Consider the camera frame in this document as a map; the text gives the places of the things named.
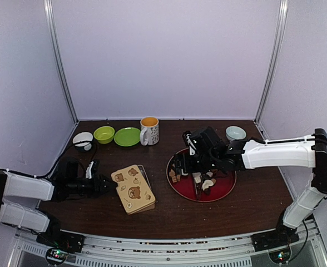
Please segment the bear print tin lid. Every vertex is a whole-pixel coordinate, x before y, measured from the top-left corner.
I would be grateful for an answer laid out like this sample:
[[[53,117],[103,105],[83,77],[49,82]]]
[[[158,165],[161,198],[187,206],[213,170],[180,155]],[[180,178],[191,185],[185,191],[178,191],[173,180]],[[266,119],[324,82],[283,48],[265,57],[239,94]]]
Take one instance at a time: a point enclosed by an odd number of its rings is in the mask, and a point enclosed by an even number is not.
[[[117,170],[111,174],[111,179],[117,183],[116,191],[126,214],[132,215],[155,208],[156,198],[139,165]]]

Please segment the white oval chocolate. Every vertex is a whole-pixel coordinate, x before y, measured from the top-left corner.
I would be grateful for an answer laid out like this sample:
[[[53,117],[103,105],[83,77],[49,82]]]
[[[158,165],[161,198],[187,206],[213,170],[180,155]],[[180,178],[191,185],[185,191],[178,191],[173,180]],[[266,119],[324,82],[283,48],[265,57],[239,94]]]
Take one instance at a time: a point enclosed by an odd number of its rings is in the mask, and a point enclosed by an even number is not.
[[[211,186],[214,186],[214,182],[212,180],[205,180],[202,184],[202,189],[205,191],[208,188],[210,188]]]

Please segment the metal tongs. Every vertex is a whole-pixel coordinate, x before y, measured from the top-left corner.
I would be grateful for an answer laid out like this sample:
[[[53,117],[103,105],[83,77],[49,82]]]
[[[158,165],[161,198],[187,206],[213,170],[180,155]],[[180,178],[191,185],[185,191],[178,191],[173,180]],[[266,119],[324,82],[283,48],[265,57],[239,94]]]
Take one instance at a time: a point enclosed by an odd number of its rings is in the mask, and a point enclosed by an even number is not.
[[[205,181],[205,178],[205,174],[202,174],[201,172],[192,173],[192,181],[194,183],[196,200],[201,200],[203,193],[202,184]]]

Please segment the tan tin box base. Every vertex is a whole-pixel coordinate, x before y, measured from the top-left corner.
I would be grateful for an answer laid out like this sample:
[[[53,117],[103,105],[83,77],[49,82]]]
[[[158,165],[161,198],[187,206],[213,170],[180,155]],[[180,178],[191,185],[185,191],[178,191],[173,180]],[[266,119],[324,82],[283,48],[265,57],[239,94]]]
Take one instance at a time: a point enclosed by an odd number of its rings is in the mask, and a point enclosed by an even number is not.
[[[156,197],[143,166],[132,165],[128,167],[126,212],[132,215],[152,210],[155,206]]]

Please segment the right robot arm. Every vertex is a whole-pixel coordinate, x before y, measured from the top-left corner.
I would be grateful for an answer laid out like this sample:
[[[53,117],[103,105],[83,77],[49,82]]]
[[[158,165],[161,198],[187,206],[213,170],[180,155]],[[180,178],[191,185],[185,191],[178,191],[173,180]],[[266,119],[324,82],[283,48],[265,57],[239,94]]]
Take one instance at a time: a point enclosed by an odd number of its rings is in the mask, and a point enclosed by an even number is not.
[[[251,137],[225,143],[212,127],[207,127],[184,132],[183,140],[188,151],[173,156],[174,172],[178,175],[278,167],[290,189],[296,188],[293,178],[305,175],[306,185],[295,190],[296,197],[281,213],[276,229],[271,232],[274,245],[280,246],[289,240],[327,198],[327,132],[323,128],[291,139]]]

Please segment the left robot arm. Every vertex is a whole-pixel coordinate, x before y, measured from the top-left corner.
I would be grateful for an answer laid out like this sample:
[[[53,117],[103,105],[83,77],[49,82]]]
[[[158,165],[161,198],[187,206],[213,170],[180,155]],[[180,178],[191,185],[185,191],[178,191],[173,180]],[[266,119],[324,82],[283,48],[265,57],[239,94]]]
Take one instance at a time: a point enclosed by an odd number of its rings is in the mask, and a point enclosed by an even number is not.
[[[58,219],[23,204],[23,199],[62,202],[71,196],[100,197],[117,187],[117,182],[97,172],[93,160],[80,175],[80,162],[72,157],[59,160],[45,177],[0,168],[0,223],[28,229],[43,236],[54,247],[62,246],[66,236]]]

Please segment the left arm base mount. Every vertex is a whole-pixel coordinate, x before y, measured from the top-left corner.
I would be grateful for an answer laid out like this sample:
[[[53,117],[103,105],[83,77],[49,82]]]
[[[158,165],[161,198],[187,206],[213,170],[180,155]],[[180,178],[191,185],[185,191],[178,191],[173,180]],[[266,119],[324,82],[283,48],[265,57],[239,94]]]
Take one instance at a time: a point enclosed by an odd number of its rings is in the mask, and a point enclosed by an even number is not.
[[[46,233],[33,233],[37,236],[36,242],[49,246],[44,257],[53,266],[63,264],[70,254],[80,253],[85,241],[83,235],[64,231],[61,231],[57,237],[47,235]]]

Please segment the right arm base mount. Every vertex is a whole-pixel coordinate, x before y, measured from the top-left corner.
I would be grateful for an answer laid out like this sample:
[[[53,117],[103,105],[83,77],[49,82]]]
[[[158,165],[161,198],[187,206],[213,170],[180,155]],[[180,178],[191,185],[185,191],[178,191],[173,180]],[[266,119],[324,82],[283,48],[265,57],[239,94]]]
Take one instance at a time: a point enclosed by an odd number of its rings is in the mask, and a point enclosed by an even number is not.
[[[298,234],[278,234],[276,230],[254,234],[251,239],[256,252],[266,250],[270,260],[279,265],[292,259],[291,244],[300,240]]]

